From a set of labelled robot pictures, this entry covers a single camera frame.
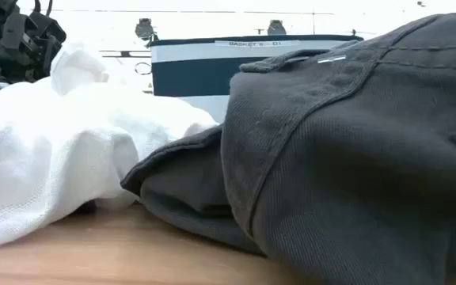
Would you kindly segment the grey ceiling device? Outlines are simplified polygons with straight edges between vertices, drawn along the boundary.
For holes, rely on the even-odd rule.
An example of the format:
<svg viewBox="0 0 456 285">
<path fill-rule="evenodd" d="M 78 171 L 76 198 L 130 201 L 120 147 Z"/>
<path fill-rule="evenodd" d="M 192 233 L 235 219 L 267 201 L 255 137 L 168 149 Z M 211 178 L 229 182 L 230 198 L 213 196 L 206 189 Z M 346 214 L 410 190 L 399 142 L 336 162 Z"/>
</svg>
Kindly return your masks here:
<svg viewBox="0 0 456 285">
<path fill-rule="evenodd" d="M 154 28 L 150 18 L 140 18 L 135 26 L 135 35 L 140 40 L 150 40 L 154 36 Z"/>
<path fill-rule="evenodd" d="M 283 26 L 283 22 L 281 20 L 270 20 L 267 34 L 269 36 L 280 36 L 286 35 L 287 30 Z"/>
</svg>

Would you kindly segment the dark grey trousers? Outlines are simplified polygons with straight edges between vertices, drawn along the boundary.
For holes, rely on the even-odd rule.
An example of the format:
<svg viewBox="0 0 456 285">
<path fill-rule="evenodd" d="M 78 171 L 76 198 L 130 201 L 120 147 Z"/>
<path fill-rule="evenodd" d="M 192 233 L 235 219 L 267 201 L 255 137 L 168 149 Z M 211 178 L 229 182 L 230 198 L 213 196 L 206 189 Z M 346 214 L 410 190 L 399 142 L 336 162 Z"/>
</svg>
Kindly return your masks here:
<svg viewBox="0 0 456 285">
<path fill-rule="evenodd" d="M 456 285 L 456 12 L 243 64 L 220 125 L 121 184 L 324 285 Z"/>
</svg>

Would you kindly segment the large white shirt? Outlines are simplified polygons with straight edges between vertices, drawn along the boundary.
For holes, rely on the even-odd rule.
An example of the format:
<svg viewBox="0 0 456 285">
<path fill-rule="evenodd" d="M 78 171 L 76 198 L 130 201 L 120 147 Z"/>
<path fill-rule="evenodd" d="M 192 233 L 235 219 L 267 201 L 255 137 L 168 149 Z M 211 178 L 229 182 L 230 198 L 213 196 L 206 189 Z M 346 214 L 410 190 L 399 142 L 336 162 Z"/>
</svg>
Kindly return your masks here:
<svg viewBox="0 0 456 285">
<path fill-rule="evenodd" d="M 85 203 L 135 202 L 130 169 L 157 148 L 215 125 L 189 103 L 128 85 L 84 44 L 65 44 L 48 77 L 0 90 L 0 245 Z"/>
</svg>

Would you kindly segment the navy white striped fabric basket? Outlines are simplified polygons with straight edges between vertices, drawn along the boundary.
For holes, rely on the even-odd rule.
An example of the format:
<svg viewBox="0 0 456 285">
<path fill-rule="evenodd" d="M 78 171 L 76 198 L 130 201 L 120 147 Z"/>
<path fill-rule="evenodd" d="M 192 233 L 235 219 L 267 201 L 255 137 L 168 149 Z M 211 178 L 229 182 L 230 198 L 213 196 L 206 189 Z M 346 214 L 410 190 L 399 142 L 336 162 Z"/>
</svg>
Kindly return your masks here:
<svg viewBox="0 0 456 285">
<path fill-rule="evenodd" d="M 315 55 L 359 36 L 278 35 L 158 40 L 150 44 L 153 91 L 177 97 L 224 121 L 230 79 L 243 63 L 252 63 L 301 49 Z"/>
</svg>

